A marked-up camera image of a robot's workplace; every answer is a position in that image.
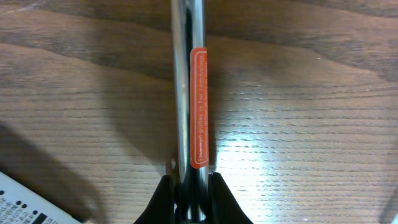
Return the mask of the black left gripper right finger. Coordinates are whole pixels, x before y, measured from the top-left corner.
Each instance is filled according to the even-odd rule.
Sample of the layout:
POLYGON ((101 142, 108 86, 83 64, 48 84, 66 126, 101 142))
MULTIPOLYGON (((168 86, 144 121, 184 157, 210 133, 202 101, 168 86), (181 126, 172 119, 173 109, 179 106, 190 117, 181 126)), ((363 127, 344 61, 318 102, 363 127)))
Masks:
POLYGON ((214 224, 253 224, 246 216, 220 173, 210 175, 211 218, 214 224))

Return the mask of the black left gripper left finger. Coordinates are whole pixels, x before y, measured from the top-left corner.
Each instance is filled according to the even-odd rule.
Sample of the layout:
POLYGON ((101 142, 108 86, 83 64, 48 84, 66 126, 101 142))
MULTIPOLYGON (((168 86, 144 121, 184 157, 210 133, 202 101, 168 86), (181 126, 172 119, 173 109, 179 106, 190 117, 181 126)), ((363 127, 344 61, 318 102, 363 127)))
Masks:
POLYGON ((149 204, 134 224, 174 224, 174 180, 164 175, 149 204))

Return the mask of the teal white cardboard box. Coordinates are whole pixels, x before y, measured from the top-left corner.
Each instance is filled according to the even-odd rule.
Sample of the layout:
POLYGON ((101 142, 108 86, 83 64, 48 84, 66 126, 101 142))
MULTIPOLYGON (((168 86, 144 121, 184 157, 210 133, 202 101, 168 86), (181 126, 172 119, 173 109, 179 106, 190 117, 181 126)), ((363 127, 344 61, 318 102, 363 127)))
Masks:
POLYGON ((1 174, 1 224, 81 224, 71 215, 1 174))

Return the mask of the small black handled hammer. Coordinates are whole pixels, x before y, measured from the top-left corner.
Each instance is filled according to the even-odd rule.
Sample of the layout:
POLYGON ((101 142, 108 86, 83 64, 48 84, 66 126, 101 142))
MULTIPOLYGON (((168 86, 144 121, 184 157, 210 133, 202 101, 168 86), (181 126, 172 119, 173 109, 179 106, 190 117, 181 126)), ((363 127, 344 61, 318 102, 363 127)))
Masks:
POLYGON ((205 223, 208 194, 208 49, 204 0, 172 0, 178 167, 183 223, 205 223))

